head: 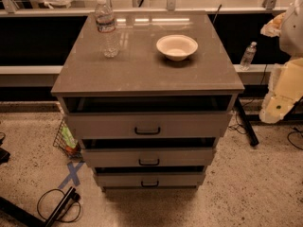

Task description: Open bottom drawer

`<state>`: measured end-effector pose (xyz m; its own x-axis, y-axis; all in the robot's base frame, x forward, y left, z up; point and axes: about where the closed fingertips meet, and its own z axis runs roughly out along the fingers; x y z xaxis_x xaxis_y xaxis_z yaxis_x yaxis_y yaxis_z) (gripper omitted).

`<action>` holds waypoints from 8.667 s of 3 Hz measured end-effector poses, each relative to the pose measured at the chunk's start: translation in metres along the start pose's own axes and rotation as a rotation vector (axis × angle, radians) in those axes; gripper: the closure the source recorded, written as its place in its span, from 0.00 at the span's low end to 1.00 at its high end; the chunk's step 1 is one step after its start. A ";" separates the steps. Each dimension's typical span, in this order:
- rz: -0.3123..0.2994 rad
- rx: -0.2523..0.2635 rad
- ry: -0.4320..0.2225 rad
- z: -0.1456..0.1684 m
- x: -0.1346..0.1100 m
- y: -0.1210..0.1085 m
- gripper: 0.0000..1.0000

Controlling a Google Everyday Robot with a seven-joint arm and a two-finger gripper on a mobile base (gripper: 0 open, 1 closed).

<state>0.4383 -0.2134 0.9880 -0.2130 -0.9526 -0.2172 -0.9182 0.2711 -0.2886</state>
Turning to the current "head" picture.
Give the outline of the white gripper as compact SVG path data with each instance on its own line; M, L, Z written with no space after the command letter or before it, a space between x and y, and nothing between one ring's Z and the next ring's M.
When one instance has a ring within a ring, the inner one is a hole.
M262 27L260 33L279 37L285 12L278 14ZM268 93L263 99L259 118L263 123L274 124L284 118L294 104L303 97L303 59L297 58L276 64L268 82Z

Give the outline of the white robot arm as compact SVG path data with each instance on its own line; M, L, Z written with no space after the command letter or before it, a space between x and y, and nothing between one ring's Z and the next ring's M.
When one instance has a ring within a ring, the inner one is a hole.
M287 11L266 24L261 33L278 36L280 50L291 56L272 69L268 93L259 112L262 122L274 124L303 97L303 0L294 0Z

